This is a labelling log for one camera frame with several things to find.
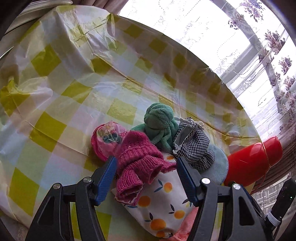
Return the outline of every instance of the checkered tablecloth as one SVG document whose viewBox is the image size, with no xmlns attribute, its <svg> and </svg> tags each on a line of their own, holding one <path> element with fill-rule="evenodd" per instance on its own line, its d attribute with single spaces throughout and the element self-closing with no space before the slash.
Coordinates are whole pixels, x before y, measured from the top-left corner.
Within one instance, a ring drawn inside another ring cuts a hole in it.
<svg viewBox="0 0 296 241">
<path fill-rule="evenodd" d="M 7 56 L 0 90 L 0 208 L 27 227 L 54 183 L 75 184 L 101 165 L 90 144 L 98 125 L 114 120 L 130 129 L 154 102 L 203 121 L 226 154 L 260 141 L 198 57 L 96 7 L 59 6 L 38 20 Z M 154 239 L 112 194 L 96 210 L 109 241 Z M 80 239 L 74 205 L 72 223 Z"/>
</svg>

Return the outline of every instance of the pink mesh pouch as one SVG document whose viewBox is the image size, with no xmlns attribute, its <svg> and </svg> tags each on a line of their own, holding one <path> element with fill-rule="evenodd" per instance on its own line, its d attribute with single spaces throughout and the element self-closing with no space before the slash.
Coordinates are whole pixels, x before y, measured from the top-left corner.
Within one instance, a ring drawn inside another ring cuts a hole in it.
<svg viewBox="0 0 296 241">
<path fill-rule="evenodd" d="M 92 148 L 102 161 L 106 161 L 109 156 L 115 156 L 126 134 L 123 126 L 109 121 L 94 130 L 91 137 Z"/>
</svg>

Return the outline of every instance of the red thermos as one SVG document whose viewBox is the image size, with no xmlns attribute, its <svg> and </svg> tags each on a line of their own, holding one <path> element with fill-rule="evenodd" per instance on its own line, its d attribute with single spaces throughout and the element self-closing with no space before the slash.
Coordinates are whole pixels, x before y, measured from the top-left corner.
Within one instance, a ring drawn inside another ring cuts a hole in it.
<svg viewBox="0 0 296 241">
<path fill-rule="evenodd" d="M 263 177 L 282 155 L 277 137 L 247 146 L 228 156 L 229 169 L 224 184 L 235 181 L 246 187 Z"/>
</svg>

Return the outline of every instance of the silver screw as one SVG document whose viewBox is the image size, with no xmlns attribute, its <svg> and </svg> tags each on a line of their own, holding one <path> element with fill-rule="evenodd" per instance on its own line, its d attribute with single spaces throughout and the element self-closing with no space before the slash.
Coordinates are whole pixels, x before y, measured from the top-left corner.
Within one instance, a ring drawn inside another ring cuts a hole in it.
<svg viewBox="0 0 296 241">
<path fill-rule="evenodd" d="M 53 189 L 59 189 L 61 187 L 61 184 L 55 183 L 52 187 Z"/>
<path fill-rule="evenodd" d="M 210 181 L 208 178 L 203 178 L 203 179 L 202 179 L 202 182 L 203 182 L 204 184 L 209 184 L 211 181 Z"/>
<path fill-rule="evenodd" d="M 236 189 L 236 190 L 239 190 L 240 189 L 240 184 L 237 184 L 237 183 L 233 184 L 233 188 Z"/>
<path fill-rule="evenodd" d="M 90 183 L 90 182 L 91 182 L 91 177 L 85 177 L 85 178 L 83 179 L 83 182 L 84 182 L 84 183 Z"/>
</svg>

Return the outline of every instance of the curtain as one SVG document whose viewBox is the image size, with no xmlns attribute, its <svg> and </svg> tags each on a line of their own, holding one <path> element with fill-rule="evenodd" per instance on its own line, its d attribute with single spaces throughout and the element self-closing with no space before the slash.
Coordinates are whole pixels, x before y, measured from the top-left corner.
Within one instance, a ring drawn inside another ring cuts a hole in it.
<svg viewBox="0 0 296 241">
<path fill-rule="evenodd" d="M 295 166 L 296 47 L 259 0 L 129 0 L 120 15 L 152 27 L 203 60 L 242 104 L 262 141 L 280 139 L 283 159 L 260 190 Z"/>
<path fill-rule="evenodd" d="M 93 5 L 106 9 L 110 13 L 118 14 L 128 0 L 72 0 L 75 5 Z"/>
</svg>

